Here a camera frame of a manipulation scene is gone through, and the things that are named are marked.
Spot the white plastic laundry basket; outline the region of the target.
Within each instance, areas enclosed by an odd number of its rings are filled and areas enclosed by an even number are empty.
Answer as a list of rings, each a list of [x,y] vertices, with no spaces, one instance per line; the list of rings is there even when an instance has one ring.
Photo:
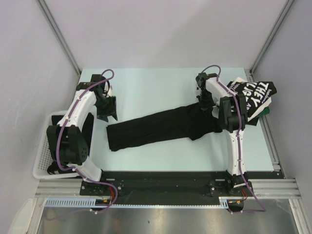
[[[56,125],[63,118],[66,112],[67,112],[66,110],[53,112],[49,114],[45,119],[43,133],[41,135],[41,139],[39,142],[37,155],[35,159],[35,164],[33,167],[33,176],[36,179],[63,179],[63,178],[74,178],[78,176],[78,174],[75,172],[56,174],[56,175],[50,175],[47,172],[48,167],[53,163],[53,159],[51,157],[51,152],[49,149],[46,130],[49,125]],[[91,133],[88,140],[86,140],[89,146],[90,159],[93,158],[93,151],[94,151],[94,144],[95,144],[94,143],[95,130],[97,128],[96,117],[97,117],[96,108],[92,108],[89,111],[88,117],[83,125],[83,130],[81,131],[84,134],[84,136],[85,136],[86,131]]]

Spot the black graphic t shirt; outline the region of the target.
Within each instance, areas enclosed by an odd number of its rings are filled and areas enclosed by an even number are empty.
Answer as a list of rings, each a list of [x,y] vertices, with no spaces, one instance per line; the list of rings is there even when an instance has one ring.
[[[203,112],[198,103],[112,124],[106,130],[113,152],[180,138],[194,141],[205,134],[222,132],[218,119]]]

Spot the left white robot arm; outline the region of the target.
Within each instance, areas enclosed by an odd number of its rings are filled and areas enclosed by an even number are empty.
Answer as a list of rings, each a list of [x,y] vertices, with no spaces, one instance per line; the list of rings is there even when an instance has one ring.
[[[103,73],[93,74],[89,82],[80,82],[72,104],[63,116],[53,116],[46,130],[52,163],[50,175],[75,173],[92,181],[91,190],[104,194],[108,183],[101,179],[102,170],[91,159],[95,120],[117,119],[117,99],[112,95],[110,79]]]

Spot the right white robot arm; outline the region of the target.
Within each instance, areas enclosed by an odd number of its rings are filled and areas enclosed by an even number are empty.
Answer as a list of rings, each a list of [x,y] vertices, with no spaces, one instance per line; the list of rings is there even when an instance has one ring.
[[[237,195],[243,188],[239,180],[247,180],[243,156],[243,134],[248,120],[246,99],[223,84],[216,73],[202,72],[195,80],[199,89],[199,106],[205,114],[212,113],[214,98],[219,102],[216,118],[226,132],[229,159],[227,173],[232,178],[226,181],[225,191],[229,195]]]

